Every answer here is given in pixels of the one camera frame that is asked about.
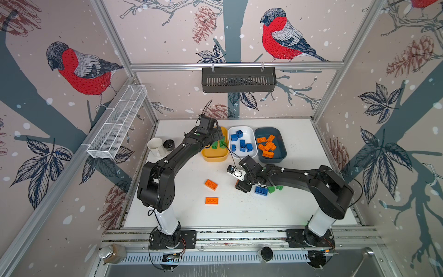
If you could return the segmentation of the yellow plastic bin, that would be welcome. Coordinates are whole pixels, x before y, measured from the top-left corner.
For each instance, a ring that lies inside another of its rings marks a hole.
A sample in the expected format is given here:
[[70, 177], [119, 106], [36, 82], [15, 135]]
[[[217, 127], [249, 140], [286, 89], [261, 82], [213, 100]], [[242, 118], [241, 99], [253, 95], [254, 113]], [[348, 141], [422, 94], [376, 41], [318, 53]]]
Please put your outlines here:
[[226, 148], [220, 148], [219, 146], [216, 150], [212, 149], [212, 143], [208, 148], [203, 149], [201, 155], [207, 162], [223, 162], [229, 156], [227, 129], [224, 127], [220, 128], [224, 136], [224, 139], [222, 140], [226, 143]]

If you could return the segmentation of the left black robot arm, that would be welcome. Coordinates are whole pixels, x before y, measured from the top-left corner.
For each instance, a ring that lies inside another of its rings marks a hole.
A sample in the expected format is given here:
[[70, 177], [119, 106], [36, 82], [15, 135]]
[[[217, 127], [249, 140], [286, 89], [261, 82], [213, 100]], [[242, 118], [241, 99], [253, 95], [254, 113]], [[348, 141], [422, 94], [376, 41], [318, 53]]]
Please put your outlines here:
[[167, 244], [176, 246], [181, 239], [181, 225], [171, 208], [176, 174], [192, 157], [222, 139], [224, 136], [218, 120], [201, 114], [196, 126], [184, 134], [180, 145], [157, 162], [147, 162], [143, 166], [137, 198], [152, 209], [160, 237]]

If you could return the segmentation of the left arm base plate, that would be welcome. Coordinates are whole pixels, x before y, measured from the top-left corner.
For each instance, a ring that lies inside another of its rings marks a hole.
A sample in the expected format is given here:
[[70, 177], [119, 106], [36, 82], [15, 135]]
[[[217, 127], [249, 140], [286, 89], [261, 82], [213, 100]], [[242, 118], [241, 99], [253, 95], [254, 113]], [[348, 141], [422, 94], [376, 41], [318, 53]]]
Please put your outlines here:
[[155, 227], [150, 234], [149, 250], [194, 249], [196, 241], [197, 232], [195, 230], [182, 231], [181, 226], [178, 226], [172, 235], [166, 235], [158, 227]]

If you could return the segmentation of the white plastic bin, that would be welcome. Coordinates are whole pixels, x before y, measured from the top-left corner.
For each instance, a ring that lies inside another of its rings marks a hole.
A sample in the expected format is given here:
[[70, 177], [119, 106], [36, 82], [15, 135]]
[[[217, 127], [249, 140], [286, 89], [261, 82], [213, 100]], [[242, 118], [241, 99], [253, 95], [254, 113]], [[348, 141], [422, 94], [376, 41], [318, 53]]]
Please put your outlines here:
[[[243, 137], [238, 138], [238, 140], [236, 142], [232, 142], [230, 139], [230, 136], [233, 134], [236, 134], [236, 132], [238, 130], [241, 130], [243, 132]], [[240, 140], [245, 140], [245, 143], [251, 143], [253, 145], [253, 151], [252, 152], [248, 152], [246, 148], [241, 148], [240, 147]], [[233, 152], [231, 150], [231, 145], [235, 144], [236, 145], [236, 151]], [[254, 135], [254, 131], [251, 127], [249, 126], [234, 126], [231, 127], [228, 130], [228, 146], [230, 148], [230, 151], [233, 153], [234, 156], [238, 157], [238, 158], [244, 158], [246, 156], [250, 156], [252, 158], [254, 158], [257, 154], [258, 154], [258, 148], [256, 145], [256, 138]]]

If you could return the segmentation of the white ceramic mug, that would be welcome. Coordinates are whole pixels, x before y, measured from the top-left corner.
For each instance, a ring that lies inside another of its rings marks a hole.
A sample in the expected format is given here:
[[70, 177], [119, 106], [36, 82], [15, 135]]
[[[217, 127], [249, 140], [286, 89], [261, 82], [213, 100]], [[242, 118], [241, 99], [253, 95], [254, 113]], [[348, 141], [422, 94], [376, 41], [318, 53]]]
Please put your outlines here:
[[163, 146], [163, 140], [161, 138], [158, 138], [158, 137], [152, 138], [147, 143], [147, 146], [148, 146], [148, 149], [150, 150], [150, 152], [156, 158], [160, 159], [160, 158], [163, 158], [167, 155], [167, 151], [166, 151], [165, 147]]

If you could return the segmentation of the glass grinder black cap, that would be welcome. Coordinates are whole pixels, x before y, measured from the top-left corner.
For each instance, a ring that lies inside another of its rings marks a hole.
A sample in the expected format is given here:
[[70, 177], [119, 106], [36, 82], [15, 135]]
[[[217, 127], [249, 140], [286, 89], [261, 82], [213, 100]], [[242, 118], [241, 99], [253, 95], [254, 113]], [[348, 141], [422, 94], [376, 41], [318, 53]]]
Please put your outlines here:
[[173, 151], [175, 149], [175, 141], [173, 139], [165, 140], [163, 143], [163, 147], [166, 151]]

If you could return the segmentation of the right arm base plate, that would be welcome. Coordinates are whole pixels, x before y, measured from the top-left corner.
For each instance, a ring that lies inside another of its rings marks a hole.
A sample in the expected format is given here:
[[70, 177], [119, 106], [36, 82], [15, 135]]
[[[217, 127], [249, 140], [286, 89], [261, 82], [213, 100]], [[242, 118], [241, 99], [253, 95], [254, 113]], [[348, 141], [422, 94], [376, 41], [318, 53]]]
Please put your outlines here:
[[335, 248], [335, 238], [332, 230], [328, 229], [323, 236], [304, 229], [287, 229], [286, 242], [290, 248]]

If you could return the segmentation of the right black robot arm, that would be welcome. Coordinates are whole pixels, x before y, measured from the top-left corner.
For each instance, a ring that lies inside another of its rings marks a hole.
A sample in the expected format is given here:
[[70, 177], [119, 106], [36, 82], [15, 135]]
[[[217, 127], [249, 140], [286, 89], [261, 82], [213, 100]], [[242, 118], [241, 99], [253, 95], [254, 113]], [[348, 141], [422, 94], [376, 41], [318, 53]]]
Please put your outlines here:
[[290, 187], [310, 192], [318, 205], [317, 211], [305, 227], [305, 237], [323, 238], [337, 220], [342, 220], [354, 190], [328, 166], [298, 170], [267, 164], [264, 167], [247, 156], [239, 162], [241, 170], [230, 166], [228, 172], [237, 179], [235, 189], [249, 193], [253, 186], [260, 188]]

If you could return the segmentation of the metal ladle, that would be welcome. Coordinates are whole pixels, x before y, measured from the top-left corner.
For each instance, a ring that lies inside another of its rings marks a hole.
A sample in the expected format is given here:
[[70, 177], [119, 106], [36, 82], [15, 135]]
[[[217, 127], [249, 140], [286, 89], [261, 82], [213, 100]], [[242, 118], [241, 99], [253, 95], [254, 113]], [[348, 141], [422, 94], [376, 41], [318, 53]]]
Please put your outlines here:
[[362, 251], [362, 259], [357, 265], [356, 269], [351, 273], [350, 277], [355, 277], [359, 269], [362, 267], [363, 263], [374, 256], [374, 251], [369, 247], [365, 247], [361, 249], [361, 251]]

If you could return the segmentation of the glass jar metal lid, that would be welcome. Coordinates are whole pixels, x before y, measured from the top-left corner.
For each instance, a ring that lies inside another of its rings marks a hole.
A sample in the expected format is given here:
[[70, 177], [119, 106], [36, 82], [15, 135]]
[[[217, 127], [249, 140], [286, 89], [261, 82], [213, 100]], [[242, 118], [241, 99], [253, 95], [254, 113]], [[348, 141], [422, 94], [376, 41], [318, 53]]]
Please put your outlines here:
[[99, 258], [105, 264], [118, 264], [127, 257], [126, 248], [122, 245], [111, 244], [99, 251]]

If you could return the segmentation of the blue lego front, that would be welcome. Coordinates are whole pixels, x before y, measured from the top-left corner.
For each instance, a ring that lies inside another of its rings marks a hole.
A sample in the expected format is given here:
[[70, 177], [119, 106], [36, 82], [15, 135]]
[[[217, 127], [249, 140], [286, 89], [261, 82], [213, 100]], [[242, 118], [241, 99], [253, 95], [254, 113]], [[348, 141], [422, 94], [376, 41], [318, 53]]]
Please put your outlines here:
[[268, 196], [268, 189], [266, 189], [266, 188], [255, 187], [254, 192], [257, 195]]

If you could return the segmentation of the black round knob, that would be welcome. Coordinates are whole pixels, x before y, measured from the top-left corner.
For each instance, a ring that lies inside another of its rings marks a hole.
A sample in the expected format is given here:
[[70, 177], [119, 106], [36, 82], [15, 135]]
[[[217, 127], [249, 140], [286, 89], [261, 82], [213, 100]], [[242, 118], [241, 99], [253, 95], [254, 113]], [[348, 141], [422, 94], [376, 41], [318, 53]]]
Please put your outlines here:
[[259, 255], [264, 263], [270, 262], [273, 259], [273, 250], [270, 247], [262, 247]]

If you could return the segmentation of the dark teal plastic bin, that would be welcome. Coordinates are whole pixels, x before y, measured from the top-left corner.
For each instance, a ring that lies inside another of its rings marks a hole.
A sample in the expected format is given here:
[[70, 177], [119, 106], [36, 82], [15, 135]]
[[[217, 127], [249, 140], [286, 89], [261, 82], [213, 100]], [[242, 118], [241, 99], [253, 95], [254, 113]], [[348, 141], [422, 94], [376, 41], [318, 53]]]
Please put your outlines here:
[[259, 160], [261, 160], [261, 162], [280, 163], [286, 158], [287, 156], [286, 146], [284, 144], [281, 132], [278, 129], [274, 127], [262, 127], [256, 129], [254, 135], [256, 136], [256, 138], [266, 137], [267, 142], [273, 142], [274, 145], [276, 146], [276, 149], [274, 151], [270, 151], [274, 153], [273, 159], [267, 159], [262, 156], [263, 151], [265, 151], [264, 147], [267, 142], [265, 143], [256, 142], [258, 148]]

